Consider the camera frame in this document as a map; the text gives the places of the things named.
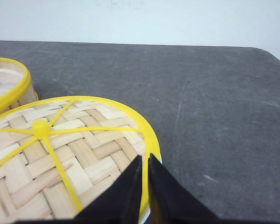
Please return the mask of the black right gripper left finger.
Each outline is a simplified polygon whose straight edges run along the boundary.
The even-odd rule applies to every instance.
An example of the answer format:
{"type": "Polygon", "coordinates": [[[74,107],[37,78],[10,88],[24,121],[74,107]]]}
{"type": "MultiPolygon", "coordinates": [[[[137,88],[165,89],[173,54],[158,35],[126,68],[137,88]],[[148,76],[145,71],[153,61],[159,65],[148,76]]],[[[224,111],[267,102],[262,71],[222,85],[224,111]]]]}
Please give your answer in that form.
{"type": "Polygon", "coordinates": [[[19,220],[17,224],[137,224],[142,195],[142,158],[136,156],[118,179],[71,219],[19,220]]]}

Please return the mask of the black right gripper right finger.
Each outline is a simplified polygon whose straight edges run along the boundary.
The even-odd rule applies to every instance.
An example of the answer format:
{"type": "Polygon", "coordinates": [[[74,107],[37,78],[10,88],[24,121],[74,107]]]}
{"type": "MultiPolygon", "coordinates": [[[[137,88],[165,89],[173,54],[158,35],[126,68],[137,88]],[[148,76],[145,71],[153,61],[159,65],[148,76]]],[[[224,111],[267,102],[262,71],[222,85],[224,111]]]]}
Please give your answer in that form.
{"type": "Polygon", "coordinates": [[[148,160],[148,188],[154,224],[224,223],[182,187],[153,154],[148,160]]]}

